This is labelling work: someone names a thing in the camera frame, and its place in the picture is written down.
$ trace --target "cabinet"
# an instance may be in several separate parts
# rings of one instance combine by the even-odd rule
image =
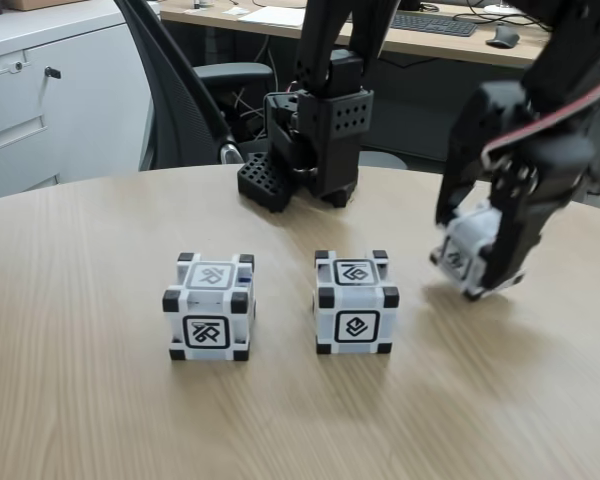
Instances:
[[[150,93],[126,25],[26,51],[60,183],[138,171]],[[51,66],[61,79],[46,77]]]
[[[46,76],[47,67],[62,78]],[[7,11],[0,16],[0,197],[138,171],[150,104],[112,0]]]

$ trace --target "toy cube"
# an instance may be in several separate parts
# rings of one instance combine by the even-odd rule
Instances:
[[[317,353],[390,353],[400,295],[388,279],[387,252],[337,259],[336,252],[318,250],[315,267]]]
[[[442,246],[436,248],[429,257],[471,301],[517,285],[524,278],[524,272],[518,270],[495,289],[487,289],[482,285],[482,277],[487,269],[483,252],[493,245],[501,218],[502,213],[488,201],[480,203],[469,213],[456,211],[456,217],[444,228]]]
[[[172,360],[249,359],[254,267],[253,255],[203,262],[200,254],[180,254],[177,284],[162,297],[173,333]]]

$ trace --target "round table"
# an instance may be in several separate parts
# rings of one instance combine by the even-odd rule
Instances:
[[[439,182],[364,168],[346,209],[283,214],[233,166],[0,199],[0,479],[599,480],[600,210],[471,304],[428,260]],[[388,251],[390,355],[316,355],[316,249]],[[255,254],[248,362],[169,359],[181,251]]]

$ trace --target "black office chair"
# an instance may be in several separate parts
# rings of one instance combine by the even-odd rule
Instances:
[[[265,82],[271,69],[257,63],[211,65],[192,69],[146,0],[114,0],[140,54],[155,109],[154,158],[149,168],[242,163],[233,139],[207,86],[237,90]],[[242,149],[266,151],[266,143]]]

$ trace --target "wire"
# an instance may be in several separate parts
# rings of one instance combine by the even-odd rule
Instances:
[[[264,115],[262,113],[259,112],[259,110],[262,110],[261,108],[253,108],[251,105],[249,105],[247,102],[245,102],[244,100],[242,100],[242,98],[240,98],[239,95],[236,95],[234,93],[235,97],[236,97],[236,103],[235,103],[235,107],[236,108],[238,106],[238,104],[244,105],[245,107],[247,107],[249,110],[245,113],[255,113],[256,115],[258,115],[259,117],[264,118]]]
[[[572,117],[576,113],[579,113],[584,109],[590,107],[599,100],[600,85],[590,90],[579,99],[571,102],[569,105],[566,105],[553,113],[541,117],[534,123],[526,125],[525,127],[519,128],[518,130],[514,130],[513,132],[509,132],[492,140],[487,145],[485,145],[484,149],[482,150],[482,154],[480,155],[483,165],[487,170],[490,170],[492,162],[489,154],[494,150],[507,145],[511,145],[515,142],[519,142],[520,140],[524,140],[525,138],[528,138],[531,135],[534,135],[542,130],[546,130],[550,127],[553,127],[558,123],[568,119],[569,117]]]
[[[482,2],[484,2],[484,0],[479,0],[477,3],[475,3],[473,5],[471,5],[471,2],[469,0],[466,0],[466,2],[467,2],[467,7],[469,7],[469,9],[471,10],[471,13],[458,13],[452,17],[453,20],[457,21],[459,19],[463,19],[466,17],[477,17],[477,18],[482,19],[483,21],[481,21],[481,22],[472,21],[472,23],[475,23],[476,25],[487,25],[490,23],[508,23],[509,25],[514,25],[517,27],[527,27],[527,26],[531,26],[531,25],[537,25],[540,28],[542,28],[545,32],[552,32],[551,28],[547,27],[539,20],[536,20],[535,18],[530,17],[529,15],[526,15],[524,13],[512,13],[509,15],[480,13],[480,12],[476,12],[475,8],[477,6],[479,6]],[[527,23],[512,22],[509,20],[511,18],[519,18],[522,20],[528,20],[528,22]]]
[[[276,62],[273,61],[273,55],[271,55],[271,49],[267,48],[267,55],[269,55],[269,61],[271,62],[271,69],[273,70],[273,79],[275,80],[275,91],[280,89],[278,85],[278,71],[276,70]]]
[[[264,51],[269,49],[269,43],[270,42],[271,42],[271,37],[269,35],[267,35],[266,37],[264,37],[264,43],[262,44],[262,47],[258,51],[258,54],[256,55],[256,58],[253,59],[253,63],[258,63],[260,61],[260,57],[262,56],[262,54],[264,53]],[[238,103],[240,103],[240,99],[242,98],[243,94],[244,94],[244,88],[242,90],[240,90],[240,93],[237,95],[236,101],[233,104],[233,108],[238,108]]]
[[[419,60],[417,62],[407,63],[406,65],[400,65],[399,63],[392,62],[391,60],[387,60],[385,58],[379,58],[378,60],[383,63],[388,63],[389,65],[393,65],[394,67],[397,67],[400,69],[405,69],[405,68],[409,68],[409,67],[415,67],[416,65],[423,65],[425,63],[435,62],[440,59],[439,58],[428,58],[426,60]]]
[[[241,114],[240,114],[240,118],[242,118],[242,117],[246,117],[246,116],[248,116],[248,115],[253,115],[254,113],[255,113],[256,115],[258,115],[259,113],[262,113],[263,111],[264,111],[264,108],[256,108],[256,109],[254,109],[254,110],[249,110],[248,112],[241,113]]]
[[[256,0],[251,0],[251,2],[256,6],[256,7],[272,7],[274,5],[262,5],[260,3],[257,3]],[[287,5],[285,5],[285,8],[298,8],[298,9],[304,9],[306,7],[289,7]]]

